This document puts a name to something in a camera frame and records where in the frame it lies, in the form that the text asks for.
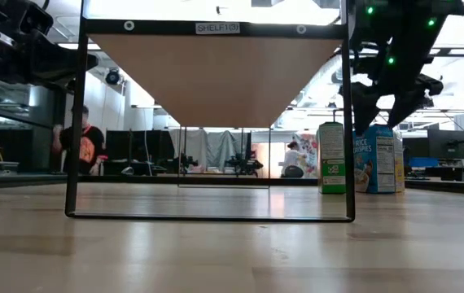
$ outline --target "security camera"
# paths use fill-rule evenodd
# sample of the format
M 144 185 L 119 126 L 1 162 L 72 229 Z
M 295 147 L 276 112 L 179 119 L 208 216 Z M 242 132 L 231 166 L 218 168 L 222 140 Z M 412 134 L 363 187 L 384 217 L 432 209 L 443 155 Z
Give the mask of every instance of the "security camera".
M 109 73 L 105 76 L 105 81 L 109 85 L 119 85 L 123 80 L 118 68 L 109 69 Z

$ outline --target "wooden floor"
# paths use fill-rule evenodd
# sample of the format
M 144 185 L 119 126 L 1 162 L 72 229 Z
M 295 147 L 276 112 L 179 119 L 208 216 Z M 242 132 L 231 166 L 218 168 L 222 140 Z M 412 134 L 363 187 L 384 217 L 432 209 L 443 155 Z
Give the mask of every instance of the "wooden floor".
M 464 195 L 357 195 L 353 224 L 288 225 L 72 220 L 64 191 L 0 190 L 0 293 L 464 292 Z M 344 200 L 311 187 L 79 191 L 81 210 L 169 215 L 313 216 Z

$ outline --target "black metal shelf frame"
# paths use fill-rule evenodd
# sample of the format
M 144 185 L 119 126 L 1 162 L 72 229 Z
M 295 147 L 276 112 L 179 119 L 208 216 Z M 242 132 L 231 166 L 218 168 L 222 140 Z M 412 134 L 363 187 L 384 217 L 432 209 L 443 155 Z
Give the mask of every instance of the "black metal shelf frame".
M 170 35 L 207 37 L 196 32 L 196 24 L 212 21 L 175 21 L 175 20 L 94 20 L 84 17 L 85 0 L 81 2 L 80 32 L 78 38 L 78 67 L 75 98 L 72 115 L 72 148 L 68 170 L 68 186 L 66 191 L 65 215 L 73 218 L 90 219 L 124 219 L 124 220 L 163 220 L 163 221 L 250 221 L 250 222 L 329 222 L 349 223 L 355 220 L 355 189 L 353 175 L 353 140 L 352 140 L 352 97 L 350 80 L 350 53 L 348 48 L 348 9 L 341 9 L 342 24 L 313 26 L 302 24 L 251 24 L 234 22 L 238 25 L 238 33 L 220 34 L 220 37 L 284 37 L 284 38 L 315 38 L 343 40 L 341 55 L 343 59 L 344 88 L 344 157 L 346 164 L 346 216 L 341 217 L 230 217 L 230 216 L 157 216 L 114 213 L 77 212 L 78 158 L 81 140 L 81 116 L 84 104 L 85 69 L 88 55 L 90 34 L 131 34 L 131 35 Z M 346 7 L 349 0 L 343 0 Z

